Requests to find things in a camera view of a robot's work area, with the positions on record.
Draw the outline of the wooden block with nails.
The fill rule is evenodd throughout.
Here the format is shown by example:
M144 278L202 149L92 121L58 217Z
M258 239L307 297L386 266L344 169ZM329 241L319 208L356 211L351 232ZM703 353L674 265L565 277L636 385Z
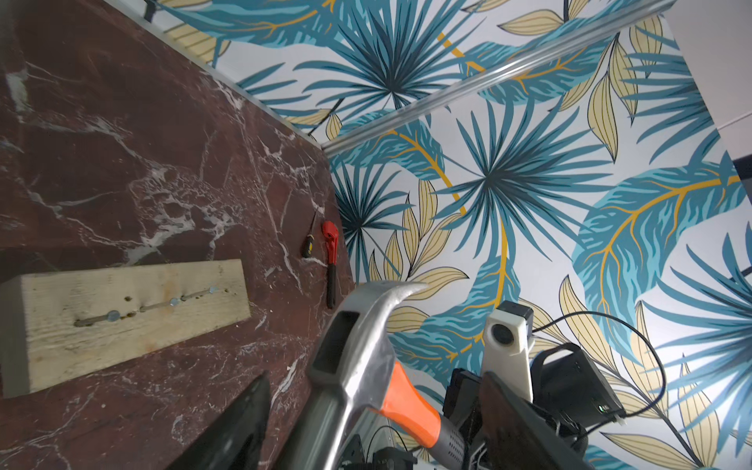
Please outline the wooden block with nails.
M210 287L219 291L138 311ZM74 326L109 311L121 319ZM2 395L36 393L249 316L240 260L20 275L1 286Z

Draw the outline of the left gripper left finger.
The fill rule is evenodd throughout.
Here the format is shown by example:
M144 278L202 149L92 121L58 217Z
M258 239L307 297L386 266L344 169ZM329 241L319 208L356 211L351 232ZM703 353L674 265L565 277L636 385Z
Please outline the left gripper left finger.
M270 406L270 383L264 372L168 469L258 469Z

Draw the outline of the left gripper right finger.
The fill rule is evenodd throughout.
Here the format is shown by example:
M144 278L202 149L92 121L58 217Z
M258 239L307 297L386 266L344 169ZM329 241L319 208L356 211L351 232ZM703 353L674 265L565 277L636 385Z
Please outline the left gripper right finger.
M479 402L492 469L579 467L579 456L497 374L483 374Z

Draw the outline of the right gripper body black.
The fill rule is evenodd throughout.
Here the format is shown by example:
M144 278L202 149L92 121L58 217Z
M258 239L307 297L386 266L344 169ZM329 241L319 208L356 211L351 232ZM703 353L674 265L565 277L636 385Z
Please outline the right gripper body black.
M589 468L585 461L589 430L626 415L615 392L585 352L571 343L541 352L530 370L534 399L527 403L579 456L577 469ZM460 469L492 469L479 402L482 376L454 370L446 390L443 413L458 432L454 442L461 450Z

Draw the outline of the claw hammer orange black handle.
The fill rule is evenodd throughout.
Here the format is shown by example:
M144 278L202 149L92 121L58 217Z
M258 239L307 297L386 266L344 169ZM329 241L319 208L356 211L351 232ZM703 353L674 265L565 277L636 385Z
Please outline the claw hammer orange black handle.
M309 364L311 395L275 468L336 468L349 423L364 409L395 422L438 464L464 466L466 444L456 425L418 393L387 333L393 310L426 288L418 282L369 282L342 301Z

